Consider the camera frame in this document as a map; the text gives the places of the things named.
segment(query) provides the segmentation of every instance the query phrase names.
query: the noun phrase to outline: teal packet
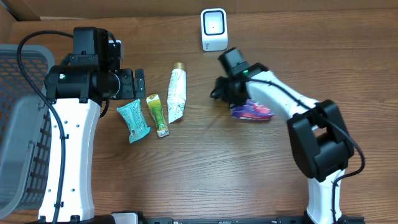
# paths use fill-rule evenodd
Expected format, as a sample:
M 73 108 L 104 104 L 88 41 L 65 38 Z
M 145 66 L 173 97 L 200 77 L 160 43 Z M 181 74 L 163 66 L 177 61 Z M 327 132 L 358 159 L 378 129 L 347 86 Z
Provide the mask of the teal packet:
M 122 115 L 130 130 L 130 144 L 142 139 L 150 131 L 144 115 L 142 115 L 140 100 L 135 100 L 120 108 L 116 108 Z

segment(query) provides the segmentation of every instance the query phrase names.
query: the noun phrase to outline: basket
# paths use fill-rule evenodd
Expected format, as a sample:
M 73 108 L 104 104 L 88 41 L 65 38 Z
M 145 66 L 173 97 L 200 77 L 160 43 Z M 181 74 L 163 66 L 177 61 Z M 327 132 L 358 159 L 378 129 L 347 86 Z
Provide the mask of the basket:
M 49 172 L 51 120 L 48 108 L 19 72 L 17 45 L 0 44 L 0 219 L 13 210 L 39 208 Z M 44 89 L 55 64 L 43 46 L 26 45 L 22 63 Z

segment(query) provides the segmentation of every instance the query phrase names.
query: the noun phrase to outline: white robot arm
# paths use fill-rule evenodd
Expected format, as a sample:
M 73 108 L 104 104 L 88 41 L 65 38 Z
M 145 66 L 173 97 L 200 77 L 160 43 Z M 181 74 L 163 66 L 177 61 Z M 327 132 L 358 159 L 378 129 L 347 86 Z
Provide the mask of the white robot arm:
M 22 46 L 29 38 L 40 34 L 73 37 L 73 54 L 61 65 L 53 66 L 44 80 L 47 92 L 41 97 L 51 109 L 52 139 L 47 186 L 37 223 L 137 224 L 138 214 L 134 212 L 94 216 L 91 163 L 96 125 L 103 116 L 100 114 L 102 102 L 106 101 L 107 108 L 110 99 L 145 97 L 143 70 L 136 70 L 134 79 L 132 70 L 120 69 L 123 45 L 112 33 L 95 27 L 76 27 L 73 36 L 57 31 L 27 36 L 19 46 L 17 57 L 22 72 Z
M 291 87 L 281 82 L 272 71 L 261 72 L 252 77 L 253 80 L 264 80 L 275 83 L 281 86 L 283 89 L 294 95 L 305 105 L 313 108 L 317 100 L 303 96 L 297 93 Z M 283 121 L 287 121 L 292 118 L 294 114 L 302 114 L 307 109 L 298 105 L 296 101 L 288 97 L 284 92 L 275 86 L 268 85 L 259 82 L 247 82 L 246 89 L 249 97 L 259 102 L 262 105 L 268 106 L 277 116 L 282 118 Z M 345 170 L 338 170 L 328 175 L 323 182 L 319 182 L 316 178 L 308 179 L 308 194 L 309 202 L 307 207 L 307 215 L 316 224 L 327 224 L 333 223 L 332 209 L 331 209 L 331 195 L 333 188 L 333 181 L 336 178 L 342 176 Z M 339 206 L 340 201 L 340 182 L 338 183 L 335 197 L 335 210 L 336 218 L 339 219 L 341 216 L 341 210 Z
M 350 141 L 328 125 L 333 122 L 347 133 L 338 107 L 330 100 L 319 103 L 303 96 L 260 63 L 249 66 L 237 49 L 226 51 L 218 59 L 228 77 L 217 79 L 210 96 L 234 105 L 244 104 L 250 98 L 281 117 L 288 126 L 295 162 L 309 178 L 306 216 L 316 224 L 338 220 L 341 217 L 339 180 L 353 155 Z M 313 130 L 318 127 L 327 128 L 327 132 L 316 137 Z

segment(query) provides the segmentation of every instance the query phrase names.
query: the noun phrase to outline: white device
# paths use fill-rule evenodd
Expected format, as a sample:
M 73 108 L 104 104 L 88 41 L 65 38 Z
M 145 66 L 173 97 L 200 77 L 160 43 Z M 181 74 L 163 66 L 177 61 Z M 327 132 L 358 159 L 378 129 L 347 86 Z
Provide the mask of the white device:
M 201 42 L 204 51 L 225 50 L 228 46 L 226 12 L 221 8 L 205 9 L 200 14 Z

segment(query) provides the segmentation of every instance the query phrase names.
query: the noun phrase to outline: purple wrapper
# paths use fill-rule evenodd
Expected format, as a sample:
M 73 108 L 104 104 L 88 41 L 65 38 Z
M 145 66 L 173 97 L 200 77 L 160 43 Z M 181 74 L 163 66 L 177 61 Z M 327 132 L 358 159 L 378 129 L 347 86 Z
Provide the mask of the purple wrapper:
M 233 118 L 238 119 L 253 119 L 253 120 L 263 120 L 268 121 L 274 114 L 271 110 L 260 105 L 258 102 L 247 100 L 246 104 L 243 106 L 237 106 L 231 110 L 231 115 Z

